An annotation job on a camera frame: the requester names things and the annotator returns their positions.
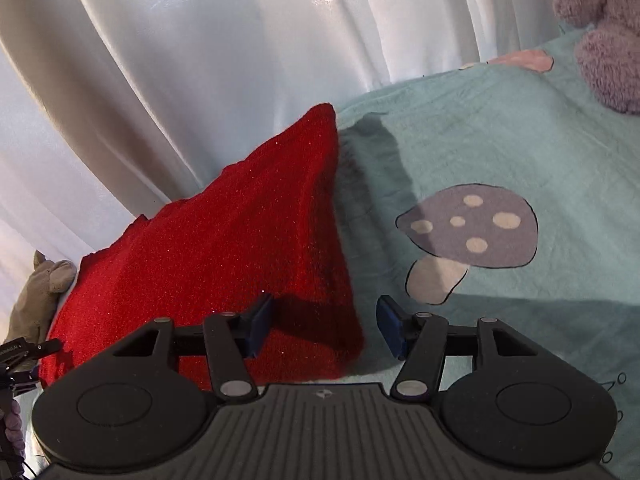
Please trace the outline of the red knitted garment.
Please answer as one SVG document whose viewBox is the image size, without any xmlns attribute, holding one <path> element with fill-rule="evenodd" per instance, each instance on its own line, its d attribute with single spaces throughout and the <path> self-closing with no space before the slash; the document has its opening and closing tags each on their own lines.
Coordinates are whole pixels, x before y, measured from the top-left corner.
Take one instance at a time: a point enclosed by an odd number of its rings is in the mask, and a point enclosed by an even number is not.
<svg viewBox="0 0 640 480">
<path fill-rule="evenodd" d="M 51 385 L 156 318 L 201 324 L 273 296 L 269 334 L 248 362 L 255 382 L 335 379 L 364 337 L 338 237 L 333 192 L 335 113 L 317 105 L 232 164 L 200 194 L 139 217 L 111 246 L 81 260 L 50 334 Z"/>
</svg>

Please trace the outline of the grey-brown plush toy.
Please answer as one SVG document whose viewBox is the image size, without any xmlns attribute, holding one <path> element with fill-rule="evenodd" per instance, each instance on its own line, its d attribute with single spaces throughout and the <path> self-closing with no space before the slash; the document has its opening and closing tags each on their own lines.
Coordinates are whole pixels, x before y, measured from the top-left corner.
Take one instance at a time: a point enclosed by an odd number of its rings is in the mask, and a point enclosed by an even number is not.
<svg viewBox="0 0 640 480">
<path fill-rule="evenodd" d="M 77 269 L 71 261 L 55 262 L 36 250 L 32 264 L 34 270 L 12 308 L 6 341 L 17 338 L 31 344 L 45 341 L 58 302 L 75 281 Z"/>
</svg>

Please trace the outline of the teal mushroom-print bed sheet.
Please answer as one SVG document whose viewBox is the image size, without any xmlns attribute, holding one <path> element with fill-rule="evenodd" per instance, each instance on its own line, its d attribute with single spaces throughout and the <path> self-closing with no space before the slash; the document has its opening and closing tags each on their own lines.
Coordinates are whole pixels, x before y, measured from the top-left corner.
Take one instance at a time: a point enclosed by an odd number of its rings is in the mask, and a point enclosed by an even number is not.
<svg viewBox="0 0 640 480">
<path fill-rule="evenodd" d="M 366 345 L 348 378 L 390 385 L 388 295 L 457 325 L 498 318 L 611 393 L 603 460 L 639 474 L 639 119 L 601 105 L 564 32 L 548 70 L 478 63 L 337 115 L 334 207 Z"/>
</svg>

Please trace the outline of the white sheer curtain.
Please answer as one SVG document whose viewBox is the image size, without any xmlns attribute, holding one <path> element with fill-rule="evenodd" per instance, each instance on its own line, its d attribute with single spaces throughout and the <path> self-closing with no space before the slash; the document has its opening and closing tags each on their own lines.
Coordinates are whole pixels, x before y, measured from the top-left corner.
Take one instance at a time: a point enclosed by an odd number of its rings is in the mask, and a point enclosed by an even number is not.
<svg viewBox="0 0 640 480">
<path fill-rule="evenodd" d="M 314 104 L 528 49 L 552 0 L 1 0 L 1 309 Z"/>
</svg>

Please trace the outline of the purple teddy bear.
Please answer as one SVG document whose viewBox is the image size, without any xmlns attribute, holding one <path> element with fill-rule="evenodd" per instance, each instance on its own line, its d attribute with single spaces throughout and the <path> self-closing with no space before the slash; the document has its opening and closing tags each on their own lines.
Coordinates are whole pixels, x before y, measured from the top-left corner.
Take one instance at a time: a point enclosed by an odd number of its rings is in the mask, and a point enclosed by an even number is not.
<svg viewBox="0 0 640 480">
<path fill-rule="evenodd" d="M 589 26 L 574 53 L 597 100 L 616 112 L 639 113 L 639 0 L 553 0 L 563 23 Z"/>
</svg>

